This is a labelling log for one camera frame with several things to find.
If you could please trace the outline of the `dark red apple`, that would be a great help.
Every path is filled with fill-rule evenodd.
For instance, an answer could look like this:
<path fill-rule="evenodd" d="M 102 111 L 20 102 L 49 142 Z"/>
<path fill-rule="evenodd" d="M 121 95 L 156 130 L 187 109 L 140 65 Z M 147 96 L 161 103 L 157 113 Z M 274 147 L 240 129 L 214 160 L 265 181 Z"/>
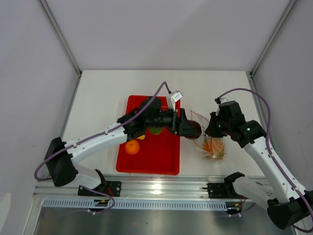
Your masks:
<path fill-rule="evenodd" d="M 188 136 L 187 139 L 189 140 L 196 140 L 201 136 L 202 130 L 201 130 L 201 126 L 198 122 L 194 121 L 194 120 L 189 120 L 188 121 L 193 127 L 194 129 L 196 129 L 197 133 L 191 136 Z"/>

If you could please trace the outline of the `yellow pineapple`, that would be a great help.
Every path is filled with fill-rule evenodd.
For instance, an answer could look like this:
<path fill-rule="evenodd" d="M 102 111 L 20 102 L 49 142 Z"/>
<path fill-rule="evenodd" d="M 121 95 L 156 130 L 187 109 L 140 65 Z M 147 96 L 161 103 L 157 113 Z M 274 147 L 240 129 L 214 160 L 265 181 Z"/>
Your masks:
<path fill-rule="evenodd" d="M 222 160 L 225 156 L 225 145 L 221 138 L 206 137 L 202 149 L 202 155 L 207 159 Z"/>

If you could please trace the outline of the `clear zip top bag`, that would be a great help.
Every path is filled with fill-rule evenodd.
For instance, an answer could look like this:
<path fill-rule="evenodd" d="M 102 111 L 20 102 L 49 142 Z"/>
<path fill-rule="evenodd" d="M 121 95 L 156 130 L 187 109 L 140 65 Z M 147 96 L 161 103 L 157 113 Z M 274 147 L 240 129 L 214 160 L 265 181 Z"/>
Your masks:
<path fill-rule="evenodd" d="M 209 126 L 209 119 L 194 112 L 191 112 L 191 119 L 200 124 L 201 135 L 198 139 L 193 140 L 196 145 L 196 151 L 200 157 L 209 160 L 222 160 L 225 156 L 225 144 L 222 138 L 213 138 L 205 133 Z"/>

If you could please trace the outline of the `green lime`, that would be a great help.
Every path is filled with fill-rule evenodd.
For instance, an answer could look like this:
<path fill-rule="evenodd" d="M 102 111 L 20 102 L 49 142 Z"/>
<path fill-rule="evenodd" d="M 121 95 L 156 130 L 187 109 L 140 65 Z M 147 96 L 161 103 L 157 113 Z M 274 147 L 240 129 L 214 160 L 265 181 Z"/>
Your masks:
<path fill-rule="evenodd" d="M 152 135 L 159 135 L 161 132 L 162 132 L 162 128 L 158 128 L 158 127 L 151 127 L 149 128 L 149 132 L 152 134 Z"/>

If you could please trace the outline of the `yellow pear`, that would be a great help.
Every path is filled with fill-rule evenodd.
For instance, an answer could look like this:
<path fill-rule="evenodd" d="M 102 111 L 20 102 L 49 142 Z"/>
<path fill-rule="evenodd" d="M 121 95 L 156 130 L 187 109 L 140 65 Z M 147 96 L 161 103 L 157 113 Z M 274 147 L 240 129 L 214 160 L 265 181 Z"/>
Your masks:
<path fill-rule="evenodd" d="M 137 140 L 144 140 L 145 139 L 145 135 L 139 136 L 136 138 Z"/>

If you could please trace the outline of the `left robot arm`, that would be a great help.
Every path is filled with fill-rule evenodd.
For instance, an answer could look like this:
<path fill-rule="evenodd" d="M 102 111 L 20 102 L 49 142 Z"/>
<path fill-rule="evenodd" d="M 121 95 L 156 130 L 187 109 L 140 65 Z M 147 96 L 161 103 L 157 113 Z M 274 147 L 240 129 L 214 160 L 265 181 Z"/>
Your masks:
<path fill-rule="evenodd" d="M 190 140 L 201 135 L 200 124 L 188 120 L 183 108 L 164 111 L 161 100 L 149 96 L 139 107 L 96 134 L 68 142 L 60 137 L 53 139 L 45 156 L 45 165 L 54 186 L 75 184 L 89 188 L 96 196 L 102 195 L 107 185 L 102 172 L 82 167 L 79 163 L 110 146 L 128 143 L 144 135 L 148 128 L 166 128 L 170 133 Z"/>

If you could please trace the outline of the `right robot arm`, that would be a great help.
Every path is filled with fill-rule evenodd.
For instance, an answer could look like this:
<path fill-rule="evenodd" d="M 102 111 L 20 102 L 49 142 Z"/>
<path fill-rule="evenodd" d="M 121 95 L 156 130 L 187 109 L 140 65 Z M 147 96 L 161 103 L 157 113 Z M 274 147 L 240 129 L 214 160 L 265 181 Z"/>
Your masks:
<path fill-rule="evenodd" d="M 267 211 L 273 224 L 281 230 L 313 215 L 313 192 L 294 178 L 257 121 L 246 121 L 240 110 L 219 109 L 210 114 L 205 132 L 217 138 L 230 136 L 255 161 L 272 187 L 268 190 L 244 174 L 235 172 L 224 179 L 226 196 L 241 195 L 252 200 Z"/>

